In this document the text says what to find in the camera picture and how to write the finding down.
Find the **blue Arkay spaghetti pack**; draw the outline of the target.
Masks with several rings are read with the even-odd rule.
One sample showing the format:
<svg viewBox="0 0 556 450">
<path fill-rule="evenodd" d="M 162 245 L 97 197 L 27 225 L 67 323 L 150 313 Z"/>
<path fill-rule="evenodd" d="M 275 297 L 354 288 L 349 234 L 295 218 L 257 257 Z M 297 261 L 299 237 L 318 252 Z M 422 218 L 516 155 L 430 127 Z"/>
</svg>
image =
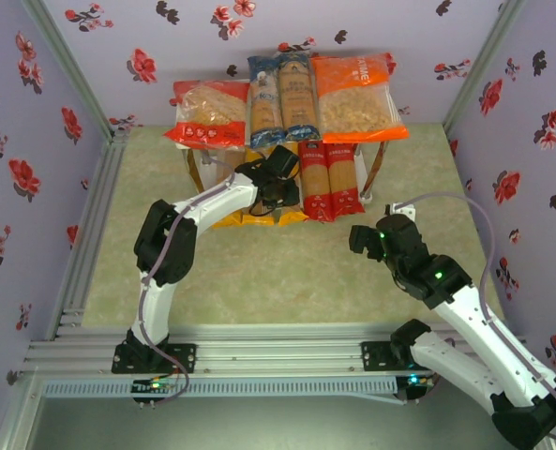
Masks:
<svg viewBox="0 0 556 450">
<path fill-rule="evenodd" d="M 264 56 L 248 58 L 250 147 L 261 148 L 285 141 L 279 90 L 278 61 Z"/>
</svg>

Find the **white two-tier shelf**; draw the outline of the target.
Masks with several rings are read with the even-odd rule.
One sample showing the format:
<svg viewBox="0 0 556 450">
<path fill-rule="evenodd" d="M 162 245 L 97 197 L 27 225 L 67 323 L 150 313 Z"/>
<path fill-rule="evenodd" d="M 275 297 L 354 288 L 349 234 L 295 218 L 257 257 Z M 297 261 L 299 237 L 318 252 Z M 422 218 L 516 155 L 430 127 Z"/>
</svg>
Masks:
<svg viewBox="0 0 556 450">
<path fill-rule="evenodd" d="M 377 174 L 383 166 L 389 142 L 359 143 L 354 151 L 354 167 L 359 200 L 369 204 L 372 200 L 372 187 Z M 217 161 L 228 162 L 232 167 L 245 160 L 243 147 L 236 150 L 197 150 L 177 143 L 175 147 L 182 153 L 187 172 L 196 190 L 203 192 L 217 183 L 217 175 L 222 169 Z"/>
</svg>

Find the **aluminium lower frame rail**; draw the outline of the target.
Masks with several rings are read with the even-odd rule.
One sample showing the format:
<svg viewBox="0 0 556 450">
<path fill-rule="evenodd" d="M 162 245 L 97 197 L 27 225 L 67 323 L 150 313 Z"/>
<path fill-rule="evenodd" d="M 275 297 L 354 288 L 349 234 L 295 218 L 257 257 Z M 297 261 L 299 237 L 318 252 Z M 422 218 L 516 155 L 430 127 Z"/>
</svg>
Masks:
<svg viewBox="0 0 556 450">
<path fill-rule="evenodd" d="M 13 385 L 0 428 L 0 450 L 27 450 L 38 415 L 44 381 L 37 374 L 22 375 Z"/>
</svg>

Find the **blue Molisana spaghetti pack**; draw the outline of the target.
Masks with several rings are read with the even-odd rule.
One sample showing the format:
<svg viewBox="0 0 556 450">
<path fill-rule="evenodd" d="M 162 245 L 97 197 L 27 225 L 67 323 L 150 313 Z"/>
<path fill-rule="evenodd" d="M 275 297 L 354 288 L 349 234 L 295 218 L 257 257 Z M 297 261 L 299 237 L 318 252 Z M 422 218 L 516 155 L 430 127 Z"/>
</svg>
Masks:
<svg viewBox="0 0 556 450">
<path fill-rule="evenodd" d="M 310 62 L 306 54 L 288 52 L 279 56 L 278 90 L 286 140 L 318 141 L 319 121 Z"/>
</svg>

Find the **orange Pastatime macaroni bag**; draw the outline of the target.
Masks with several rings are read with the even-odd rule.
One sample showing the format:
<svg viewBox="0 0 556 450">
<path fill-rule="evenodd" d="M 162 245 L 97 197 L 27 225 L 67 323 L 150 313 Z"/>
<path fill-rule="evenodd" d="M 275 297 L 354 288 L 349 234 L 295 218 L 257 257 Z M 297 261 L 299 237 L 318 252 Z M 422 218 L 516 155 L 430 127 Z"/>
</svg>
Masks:
<svg viewBox="0 0 556 450">
<path fill-rule="evenodd" d="M 325 143 L 380 143 L 409 136 L 390 94 L 396 67 L 390 53 L 316 56 L 311 63 Z"/>
</svg>

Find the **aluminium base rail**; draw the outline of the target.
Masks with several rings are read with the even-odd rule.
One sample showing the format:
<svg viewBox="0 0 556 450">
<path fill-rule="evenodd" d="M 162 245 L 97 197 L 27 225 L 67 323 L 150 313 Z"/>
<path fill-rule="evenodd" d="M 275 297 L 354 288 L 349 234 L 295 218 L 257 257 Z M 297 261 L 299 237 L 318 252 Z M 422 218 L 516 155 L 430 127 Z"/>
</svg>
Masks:
<svg viewBox="0 0 556 450">
<path fill-rule="evenodd" d="M 356 376 L 363 370 L 361 345 L 386 341 L 394 327 L 364 323 L 180 325 L 171 343 L 196 346 L 195 376 Z M 54 339 L 33 341 L 24 372 L 108 375 L 115 347 L 126 337 L 119 328 L 61 326 Z"/>
</svg>

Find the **red macaroni pasta bag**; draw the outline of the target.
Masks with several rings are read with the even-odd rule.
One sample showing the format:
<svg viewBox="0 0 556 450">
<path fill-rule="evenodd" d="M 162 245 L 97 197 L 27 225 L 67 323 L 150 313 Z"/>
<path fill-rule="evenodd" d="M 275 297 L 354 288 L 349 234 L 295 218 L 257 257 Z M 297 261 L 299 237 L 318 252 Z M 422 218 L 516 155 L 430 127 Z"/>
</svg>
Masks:
<svg viewBox="0 0 556 450">
<path fill-rule="evenodd" d="M 180 81 L 170 103 L 173 128 L 164 136 L 193 149 L 234 149 L 246 144 L 249 84 L 239 81 Z"/>
</svg>

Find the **aluminium corner post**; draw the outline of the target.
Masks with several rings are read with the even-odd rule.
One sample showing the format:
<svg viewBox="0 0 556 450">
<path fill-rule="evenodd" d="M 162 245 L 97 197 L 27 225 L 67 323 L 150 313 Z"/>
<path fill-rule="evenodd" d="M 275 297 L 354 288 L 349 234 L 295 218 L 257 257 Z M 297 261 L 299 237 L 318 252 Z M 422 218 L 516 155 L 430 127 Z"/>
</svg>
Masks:
<svg viewBox="0 0 556 450">
<path fill-rule="evenodd" d="M 94 91 L 86 80 L 83 71 L 78 65 L 68 43 L 64 39 L 59 27 L 44 0 L 21 0 L 30 18 L 38 27 L 56 61 L 63 69 L 66 77 L 75 89 L 78 97 L 92 116 L 95 124 L 105 140 L 109 143 L 113 140 L 113 132 L 109 121 L 105 117 Z"/>
<path fill-rule="evenodd" d="M 446 135 L 449 135 L 457 126 L 458 121 L 477 91 L 482 78 L 503 45 L 507 34 L 527 3 L 528 0 L 504 0 L 502 2 L 497 20 L 475 58 L 466 81 L 461 86 L 457 97 L 444 118 L 443 131 Z"/>
</svg>

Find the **red spaghetti pack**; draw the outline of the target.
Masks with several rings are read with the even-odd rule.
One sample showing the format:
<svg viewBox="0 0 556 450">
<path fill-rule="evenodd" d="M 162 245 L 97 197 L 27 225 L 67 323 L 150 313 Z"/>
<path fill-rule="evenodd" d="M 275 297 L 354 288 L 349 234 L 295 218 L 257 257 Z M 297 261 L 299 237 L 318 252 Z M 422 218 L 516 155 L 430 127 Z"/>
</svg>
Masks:
<svg viewBox="0 0 556 450">
<path fill-rule="evenodd" d="M 323 144 L 321 142 L 301 142 L 298 144 L 298 156 L 305 214 L 312 220 L 332 222 L 334 213 Z"/>
<path fill-rule="evenodd" d="M 365 212 L 359 198 L 354 151 L 354 144 L 328 143 L 325 146 L 330 199 L 336 218 Z"/>
</svg>

